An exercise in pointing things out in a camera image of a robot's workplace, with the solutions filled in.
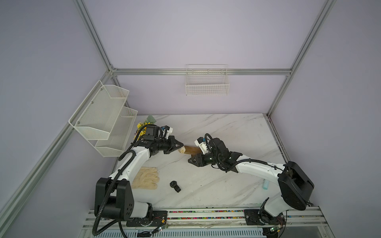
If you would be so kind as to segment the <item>wooden watch stand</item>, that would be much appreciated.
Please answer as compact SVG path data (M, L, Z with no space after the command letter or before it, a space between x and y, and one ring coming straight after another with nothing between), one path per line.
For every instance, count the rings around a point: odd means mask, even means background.
M199 147L196 147L196 146L188 146L188 145L185 145L183 146L180 150L179 150L180 153L182 154L188 154L188 155L196 155L196 154L199 154L201 153L201 150L199 149Z

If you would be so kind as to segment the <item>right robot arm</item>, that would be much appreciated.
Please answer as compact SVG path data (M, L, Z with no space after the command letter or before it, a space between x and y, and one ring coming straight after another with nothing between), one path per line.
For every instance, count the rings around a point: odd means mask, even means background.
M315 188L313 182L292 161L275 164L250 158L242 153L230 151L219 138L205 134L195 141L201 152L194 154L188 163L196 167L217 166L225 173L249 174L267 180L279 187L279 192L266 198L256 210L253 222L258 225L285 222L285 213L293 208L304 211L311 205L310 197Z

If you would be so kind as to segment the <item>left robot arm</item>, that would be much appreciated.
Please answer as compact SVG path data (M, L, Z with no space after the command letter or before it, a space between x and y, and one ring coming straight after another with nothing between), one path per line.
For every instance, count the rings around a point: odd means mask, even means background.
M152 204L135 201L132 184L143 164L159 151L170 154L183 143L172 135L169 126L143 125L127 151L118 158L124 163L110 176L96 183L92 235L98 236L114 224L123 231L122 222L136 221L149 225L153 221Z

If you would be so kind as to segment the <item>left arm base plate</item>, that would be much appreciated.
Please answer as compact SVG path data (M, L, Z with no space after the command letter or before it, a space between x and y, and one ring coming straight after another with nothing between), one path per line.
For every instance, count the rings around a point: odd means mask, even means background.
M166 224L168 211L154 210L145 218L131 218L126 222L127 227L158 227Z

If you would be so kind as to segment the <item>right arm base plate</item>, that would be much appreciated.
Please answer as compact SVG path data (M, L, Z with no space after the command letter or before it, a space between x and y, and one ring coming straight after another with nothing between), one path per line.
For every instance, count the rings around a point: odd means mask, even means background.
M282 213L278 216L271 216L260 209L245 209L244 217L247 225L284 225L286 223Z

